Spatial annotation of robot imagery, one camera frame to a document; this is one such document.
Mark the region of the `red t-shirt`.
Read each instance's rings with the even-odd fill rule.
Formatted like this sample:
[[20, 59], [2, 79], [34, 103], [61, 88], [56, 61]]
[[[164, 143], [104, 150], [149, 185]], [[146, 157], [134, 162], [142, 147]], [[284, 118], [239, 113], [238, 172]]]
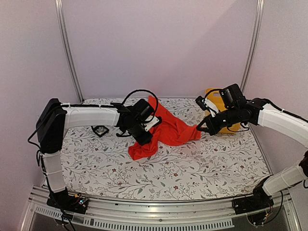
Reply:
[[188, 126], [184, 121], [173, 116], [170, 111], [157, 103], [153, 96], [149, 96], [148, 102], [152, 107], [158, 106], [156, 115], [162, 118], [162, 123], [150, 130], [153, 135], [150, 143], [143, 146], [135, 143], [128, 148], [128, 154], [132, 160], [155, 155], [160, 142], [169, 146], [180, 146], [201, 138], [201, 132], [196, 129], [196, 126]]

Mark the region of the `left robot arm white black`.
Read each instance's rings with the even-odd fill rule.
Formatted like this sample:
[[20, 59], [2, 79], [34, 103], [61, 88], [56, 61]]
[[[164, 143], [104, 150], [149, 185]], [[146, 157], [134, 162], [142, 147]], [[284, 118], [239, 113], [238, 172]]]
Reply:
[[150, 129], [160, 124], [161, 119], [155, 116], [155, 109], [144, 99], [134, 105], [124, 106], [121, 103], [70, 104], [51, 99], [46, 105], [37, 124], [37, 136], [47, 177], [53, 194], [53, 201], [61, 208], [71, 205], [71, 197], [64, 193], [65, 182], [62, 174], [60, 151], [63, 139], [71, 128], [114, 126], [122, 133], [128, 133], [143, 146], [152, 139]]

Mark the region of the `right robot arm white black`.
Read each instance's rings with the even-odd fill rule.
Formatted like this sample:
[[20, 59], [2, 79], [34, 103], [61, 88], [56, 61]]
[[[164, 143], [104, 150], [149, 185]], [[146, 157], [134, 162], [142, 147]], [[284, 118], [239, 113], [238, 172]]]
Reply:
[[[222, 111], [208, 98], [209, 93], [215, 91], [219, 93], [225, 107]], [[223, 89], [212, 89], [209, 93], [198, 96], [195, 100], [203, 111], [209, 112], [209, 115], [197, 125], [198, 131], [213, 136], [223, 128], [230, 128], [235, 124], [251, 124], [275, 131], [304, 148], [308, 147], [307, 119], [278, 107], [266, 98], [248, 100], [237, 84]], [[262, 180], [253, 189], [254, 195], [249, 198], [249, 206], [253, 210], [259, 210], [267, 203], [268, 197], [307, 180], [308, 155], [304, 154], [303, 158], [293, 165]]]

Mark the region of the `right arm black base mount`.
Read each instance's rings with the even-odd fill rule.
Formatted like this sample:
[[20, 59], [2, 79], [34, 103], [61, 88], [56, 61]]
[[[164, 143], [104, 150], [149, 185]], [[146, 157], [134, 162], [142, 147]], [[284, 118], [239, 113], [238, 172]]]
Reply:
[[237, 194], [231, 202], [235, 214], [253, 212], [265, 208], [271, 208], [274, 205], [271, 196], [263, 191], [255, 191], [251, 195]]

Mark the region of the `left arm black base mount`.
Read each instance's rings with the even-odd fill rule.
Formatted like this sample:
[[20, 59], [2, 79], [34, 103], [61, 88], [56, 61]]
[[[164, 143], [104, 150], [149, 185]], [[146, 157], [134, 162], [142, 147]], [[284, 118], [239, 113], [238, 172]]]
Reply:
[[64, 211], [86, 214], [89, 198], [80, 193], [69, 195], [67, 191], [50, 193], [47, 205]]

